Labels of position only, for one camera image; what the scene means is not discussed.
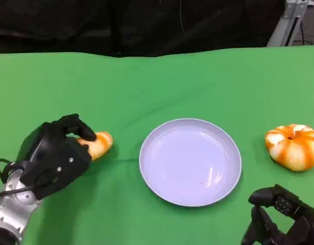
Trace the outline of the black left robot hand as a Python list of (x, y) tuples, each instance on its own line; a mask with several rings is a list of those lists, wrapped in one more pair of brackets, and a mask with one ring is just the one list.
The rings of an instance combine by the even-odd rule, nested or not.
[(23, 141), (16, 158), (22, 169), (20, 182), (32, 186), (35, 197), (42, 200), (68, 186), (84, 174), (92, 157), (88, 146), (80, 145), (76, 136), (95, 141), (93, 130), (78, 114), (44, 122)]

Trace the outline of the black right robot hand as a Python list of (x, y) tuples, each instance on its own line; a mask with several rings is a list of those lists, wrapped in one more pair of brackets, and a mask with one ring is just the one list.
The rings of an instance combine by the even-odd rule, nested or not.
[[(248, 201), (254, 206), (241, 244), (314, 244), (314, 208), (297, 195), (276, 184), (254, 191)], [(265, 207), (274, 207), (294, 220), (287, 233), (279, 230)]]

